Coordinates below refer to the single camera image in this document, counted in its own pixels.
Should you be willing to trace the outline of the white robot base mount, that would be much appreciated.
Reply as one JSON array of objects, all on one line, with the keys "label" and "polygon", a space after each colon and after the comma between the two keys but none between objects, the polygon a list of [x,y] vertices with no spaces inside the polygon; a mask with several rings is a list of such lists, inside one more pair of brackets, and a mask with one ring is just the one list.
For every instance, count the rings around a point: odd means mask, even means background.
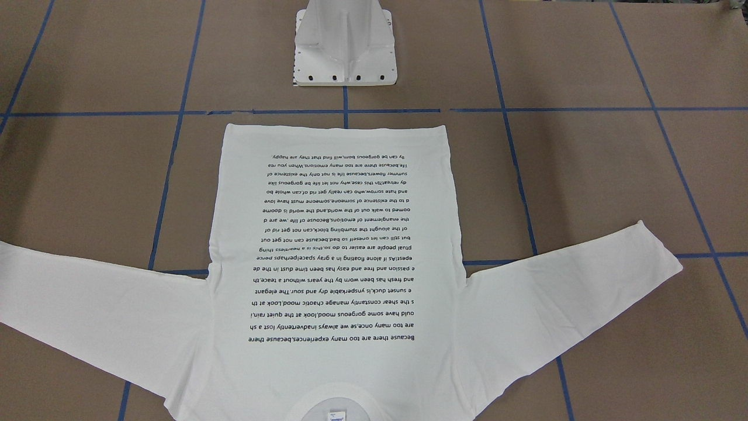
[{"label": "white robot base mount", "polygon": [[295,41],[294,85],[396,83],[392,16],[378,1],[310,1],[296,14]]}]

